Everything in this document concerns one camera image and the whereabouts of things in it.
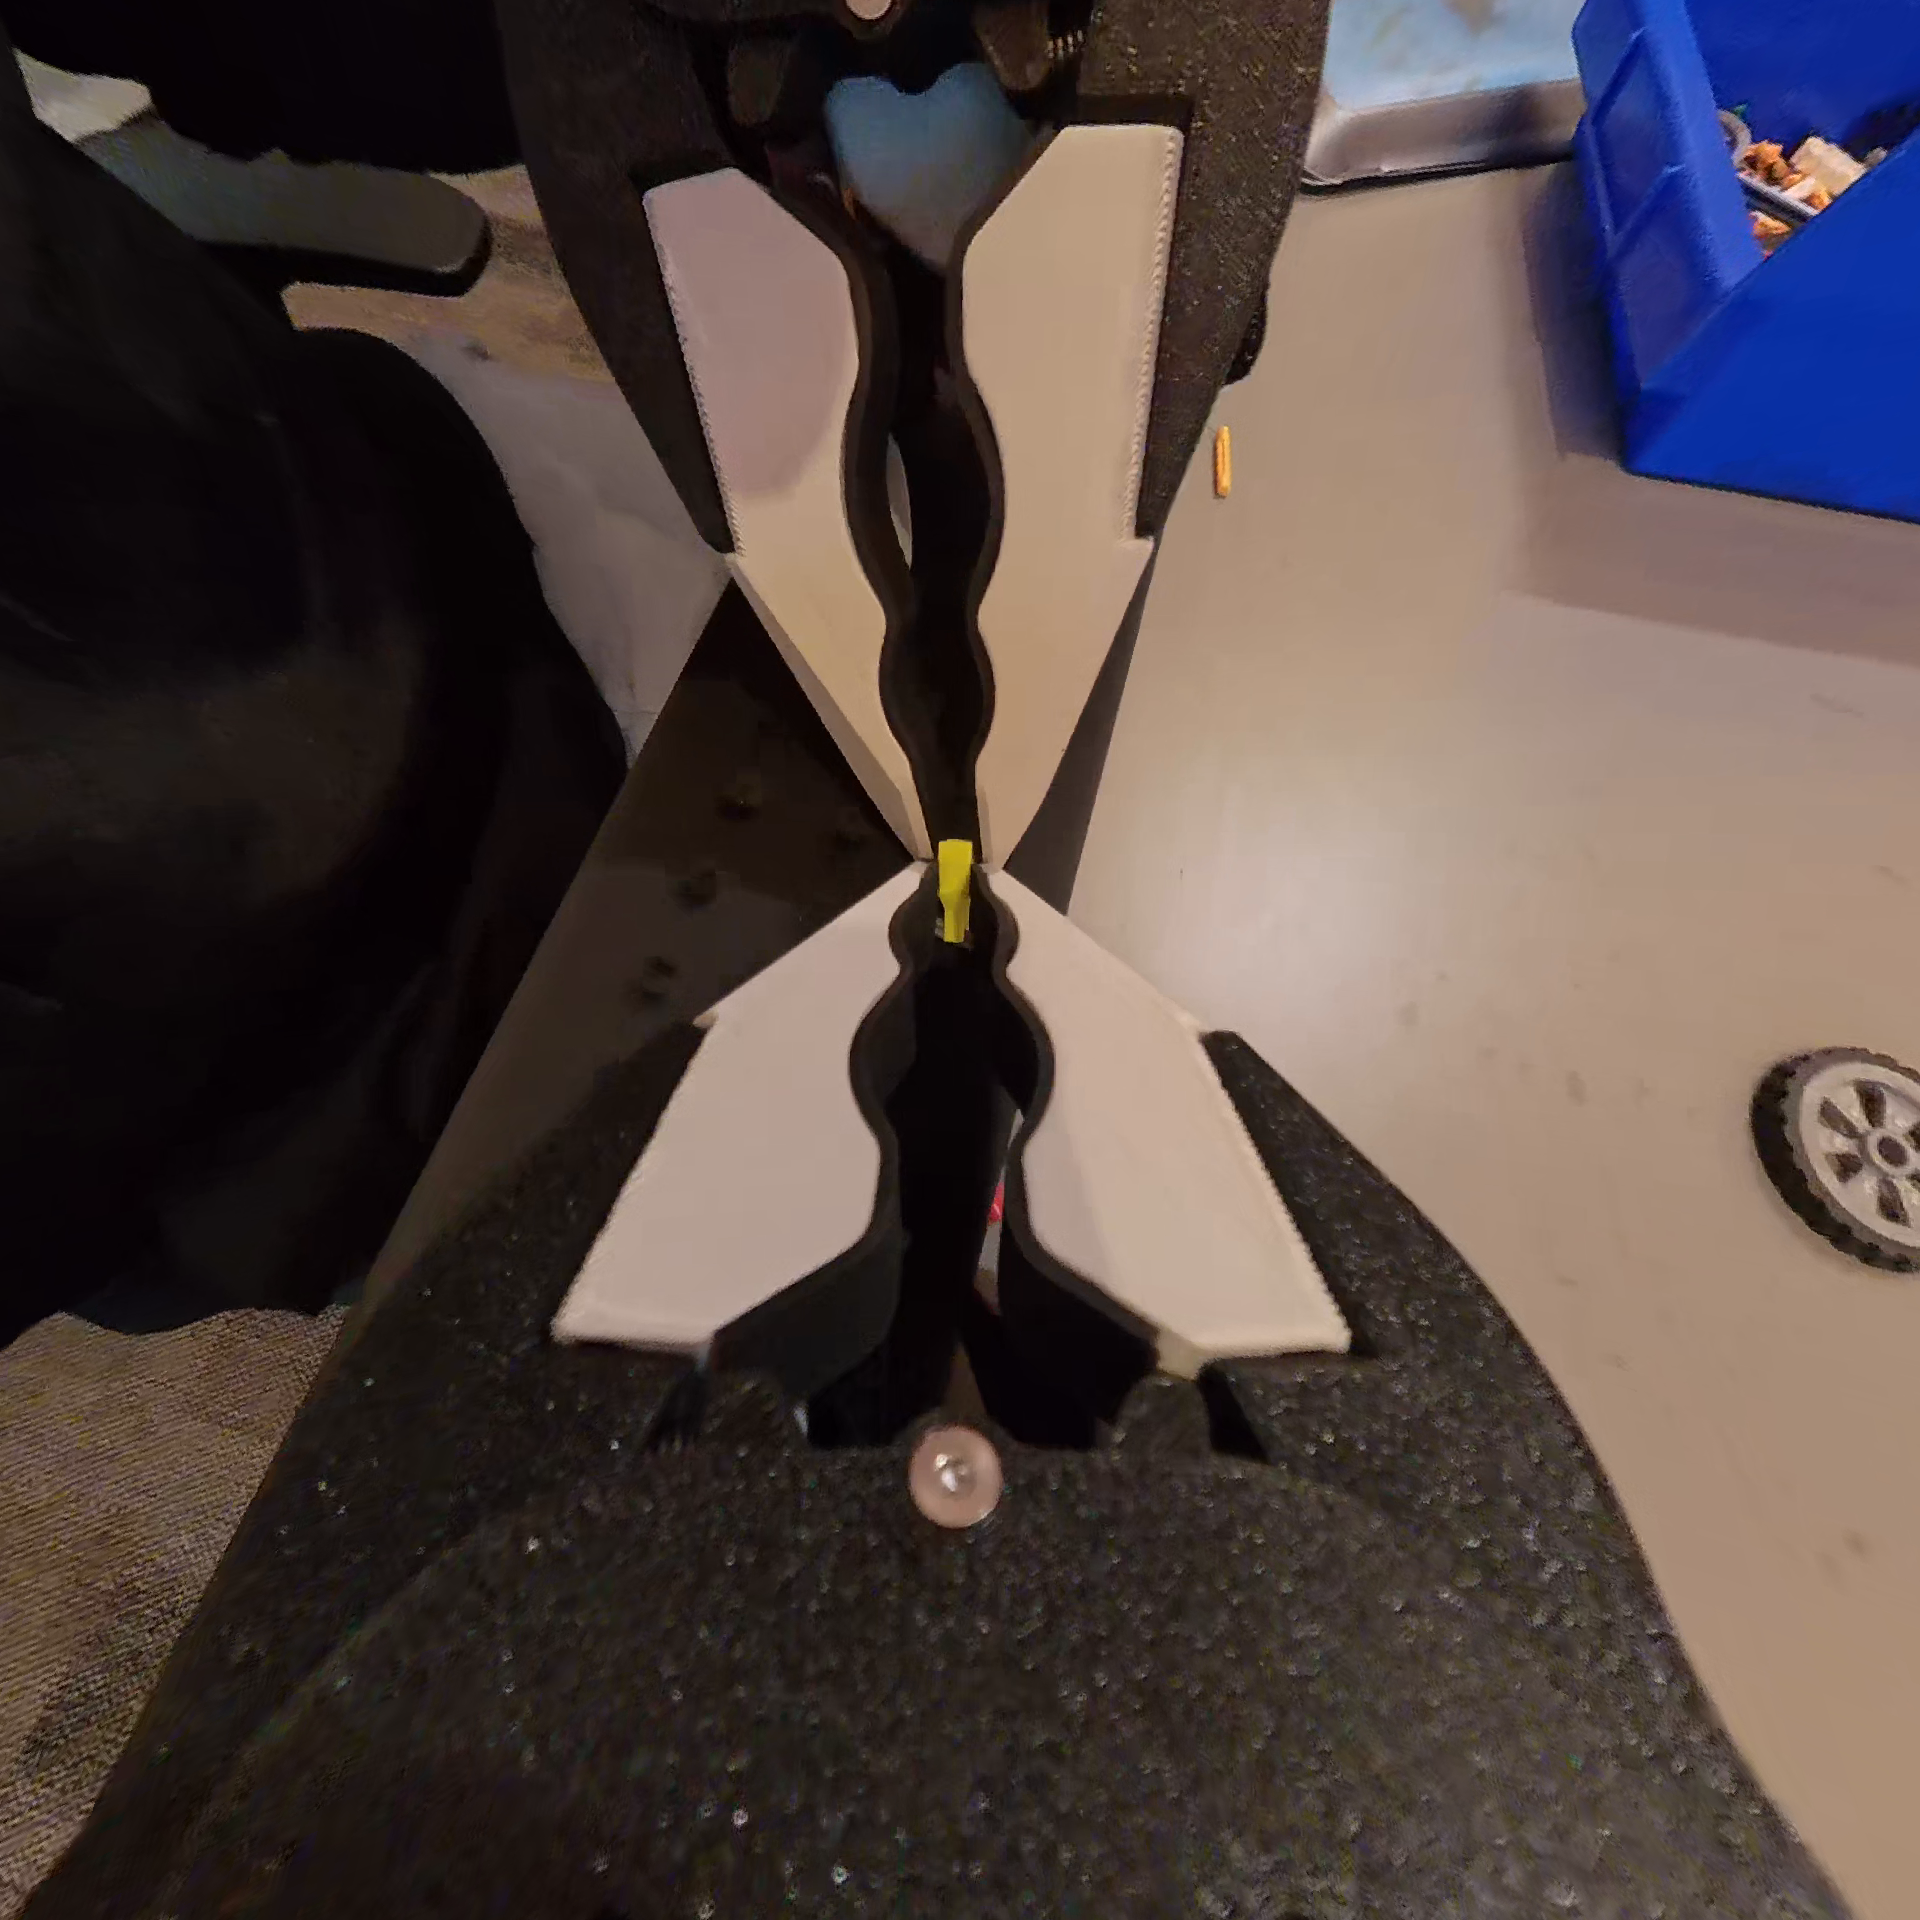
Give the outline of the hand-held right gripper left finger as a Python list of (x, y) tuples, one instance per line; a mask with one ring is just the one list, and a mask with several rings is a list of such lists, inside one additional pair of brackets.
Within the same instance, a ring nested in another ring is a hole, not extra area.
[(899, 1306), (901, 871), (694, 1023), (698, 1043), (549, 1325), (703, 1367), (859, 1367)]

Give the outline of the blue plastic storage bin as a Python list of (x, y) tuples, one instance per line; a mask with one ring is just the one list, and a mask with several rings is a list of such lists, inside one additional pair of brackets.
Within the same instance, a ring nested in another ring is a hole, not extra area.
[[(1915, 521), (1917, 6), (1587, 2), (1571, 53), (1622, 466)], [(1888, 155), (1764, 253), (1719, 110)]]

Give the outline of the tablet in clear case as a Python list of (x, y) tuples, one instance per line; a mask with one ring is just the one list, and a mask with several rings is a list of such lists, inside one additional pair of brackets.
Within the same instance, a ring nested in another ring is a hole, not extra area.
[(1331, 2), (1304, 187), (1564, 160), (1581, 110), (1577, 2)]

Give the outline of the black toy vehicle wheel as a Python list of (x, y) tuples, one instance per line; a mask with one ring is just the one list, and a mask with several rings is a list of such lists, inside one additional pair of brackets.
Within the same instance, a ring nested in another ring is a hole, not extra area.
[(1756, 1158), (1781, 1202), (1849, 1261), (1917, 1272), (1917, 1071), (1858, 1047), (1766, 1069), (1748, 1104)]

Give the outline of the pile of colourful construction pieces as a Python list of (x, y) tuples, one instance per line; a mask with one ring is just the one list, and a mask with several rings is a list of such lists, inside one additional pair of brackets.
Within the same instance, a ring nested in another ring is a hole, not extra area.
[(1749, 235), (1764, 258), (1773, 256), (1892, 152), (1886, 141), (1853, 150), (1819, 134), (1805, 134), (1797, 146), (1785, 148), (1757, 139), (1741, 108), (1718, 108), (1716, 122), (1740, 185)]

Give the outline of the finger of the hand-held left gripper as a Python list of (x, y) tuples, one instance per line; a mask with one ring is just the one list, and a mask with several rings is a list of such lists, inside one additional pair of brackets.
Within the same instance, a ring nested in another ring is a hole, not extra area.
[(1039, 812), (1151, 554), (1140, 486), (1183, 157), (1171, 125), (1065, 127), (962, 255), (962, 361), (999, 477), (975, 611), (992, 867)]
[(930, 858), (886, 681), (911, 588), (890, 434), (898, 330), (883, 286), (845, 237), (732, 166), (655, 185), (641, 208), (732, 583), (886, 826), (910, 856)]

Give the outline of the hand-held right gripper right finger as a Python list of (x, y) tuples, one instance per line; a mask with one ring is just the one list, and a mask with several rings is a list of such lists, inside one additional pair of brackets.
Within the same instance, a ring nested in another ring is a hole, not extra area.
[(1346, 1354), (1350, 1327), (1216, 1071), (1151, 982), (1007, 875), (992, 980), (1030, 1048), (995, 1310), (1068, 1380)]

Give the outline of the black perforated mat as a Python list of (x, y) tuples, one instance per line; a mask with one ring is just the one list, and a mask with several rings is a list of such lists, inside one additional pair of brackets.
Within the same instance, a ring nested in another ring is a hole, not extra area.
[[(755, 613), (728, 588), (651, 725), (556, 928), (598, 943), (606, 986), (631, 991), (619, 1039), (581, 1101), (487, 1193), (400, 1259), (383, 1252), (348, 1330), (400, 1302), (515, 1341), (552, 1325), (699, 1041), (696, 1021), (907, 867), (892, 830)], [(920, 932), (924, 884), (892, 928), (906, 965), (887, 1023), (899, 1067), (882, 1112), (895, 1142), (899, 1290), (875, 1348), (951, 1348), (990, 1310), (975, 1287), (990, 1193), (1013, 1138), (1031, 1048), (993, 982), (995, 917), (974, 877), (974, 959)]]

